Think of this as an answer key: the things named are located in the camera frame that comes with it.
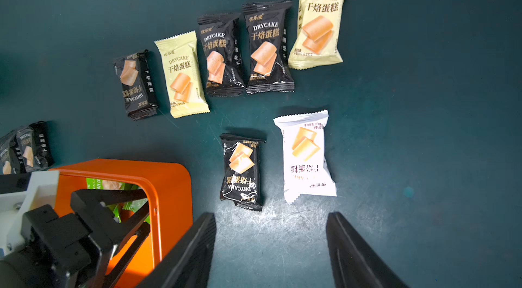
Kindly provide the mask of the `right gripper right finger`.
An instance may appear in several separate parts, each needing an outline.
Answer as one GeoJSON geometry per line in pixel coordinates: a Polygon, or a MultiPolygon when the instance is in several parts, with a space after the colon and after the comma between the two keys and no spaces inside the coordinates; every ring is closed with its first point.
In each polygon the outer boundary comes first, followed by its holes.
{"type": "Polygon", "coordinates": [[[406,287],[339,212],[328,214],[326,237],[336,287],[406,287]]]}

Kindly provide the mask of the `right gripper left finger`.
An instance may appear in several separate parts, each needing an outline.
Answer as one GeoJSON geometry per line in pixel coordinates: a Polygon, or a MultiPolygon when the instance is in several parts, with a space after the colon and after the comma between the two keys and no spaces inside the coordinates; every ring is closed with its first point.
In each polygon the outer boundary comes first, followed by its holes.
{"type": "Polygon", "coordinates": [[[216,241],[216,217],[203,213],[139,287],[206,287],[216,241]]]}

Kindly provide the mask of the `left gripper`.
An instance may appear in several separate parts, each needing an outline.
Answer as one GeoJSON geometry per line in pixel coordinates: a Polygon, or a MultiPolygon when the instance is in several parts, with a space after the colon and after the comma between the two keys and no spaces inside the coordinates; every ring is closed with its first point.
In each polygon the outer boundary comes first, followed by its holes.
{"type": "Polygon", "coordinates": [[[118,223],[109,207],[142,200],[143,190],[77,190],[72,213],[50,204],[25,211],[14,227],[21,244],[1,257],[2,287],[115,287],[148,238],[145,203],[118,223]]]}

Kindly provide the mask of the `green cookie packet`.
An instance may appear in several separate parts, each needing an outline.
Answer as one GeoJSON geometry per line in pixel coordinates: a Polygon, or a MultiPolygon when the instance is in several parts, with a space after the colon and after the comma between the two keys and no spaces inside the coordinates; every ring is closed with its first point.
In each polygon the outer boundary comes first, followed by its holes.
{"type": "Polygon", "coordinates": [[[121,223],[122,220],[127,220],[133,213],[138,212],[138,210],[140,210],[147,202],[147,199],[141,199],[138,201],[110,205],[107,208],[112,212],[114,221],[121,223]]]}
{"type": "Polygon", "coordinates": [[[89,190],[132,190],[134,185],[119,181],[86,178],[86,185],[89,190]]]}

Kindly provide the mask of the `orange storage box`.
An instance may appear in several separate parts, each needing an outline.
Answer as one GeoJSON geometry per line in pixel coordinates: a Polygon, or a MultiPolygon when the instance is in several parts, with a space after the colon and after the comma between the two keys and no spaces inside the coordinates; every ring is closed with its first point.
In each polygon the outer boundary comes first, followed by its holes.
{"type": "Polygon", "coordinates": [[[86,180],[104,179],[139,186],[150,202],[151,233],[117,282],[136,287],[175,247],[193,224],[192,186],[188,170],[175,163],[96,159],[57,168],[60,172],[54,210],[72,212],[71,195],[86,180]]]}

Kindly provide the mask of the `white packet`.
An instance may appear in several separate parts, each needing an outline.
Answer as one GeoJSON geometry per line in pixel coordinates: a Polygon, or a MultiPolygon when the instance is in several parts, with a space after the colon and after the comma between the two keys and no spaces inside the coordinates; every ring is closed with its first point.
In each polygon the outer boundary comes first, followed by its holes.
{"type": "Polygon", "coordinates": [[[284,198],[289,204],[301,195],[337,195],[324,155],[328,117],[324,109],[274,119],[283,137],[284,198]]]}

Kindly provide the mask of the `black cookie packet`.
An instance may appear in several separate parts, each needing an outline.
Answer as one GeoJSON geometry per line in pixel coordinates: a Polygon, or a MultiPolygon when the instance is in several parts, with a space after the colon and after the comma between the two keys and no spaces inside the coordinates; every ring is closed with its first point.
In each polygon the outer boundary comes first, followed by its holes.
{"type": "Polygon", "coordinates": [[[210,14],[198,17],[198,38],[207,65],[205,91],[209,96],[233,97],[246,92],[243,61],[239,51],[238,13],[210,14]]]}
{"type": "Polygon", "coordinates": [[[292,0],[249,2],[242,12],[250,43],[250,75],[246,93],[293,92],[288,66],[286,16],[292,0]]]}
{"type": "Polygon", "coordinates": [[[17,175],[22,167],[17,154],[16,133],[10,131],[1,137],[1,175],[17,175]]]}
{"type": "Polygon", "coordinates": [[[16,141],[22,152],[27,173],[43,171],[54,164],[47,138],[47,122],[39,121],[16,130],[16,141]]]}

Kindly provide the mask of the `cream cookie packet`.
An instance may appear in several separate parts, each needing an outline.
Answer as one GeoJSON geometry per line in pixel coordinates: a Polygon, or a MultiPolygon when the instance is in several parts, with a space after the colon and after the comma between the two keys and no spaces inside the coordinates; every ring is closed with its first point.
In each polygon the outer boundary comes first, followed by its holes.
{"type": "Polygon", "coordinates": [[[299,0],[297,38],[288,57],[292,69],[343,62],[337,44],[345,0],[299,0]]]}
{"type": "Polygon", "coordinates": [[[172,117],[209,113],[198,65],[196,32],[154,43],[161,56],[172,117]]]}

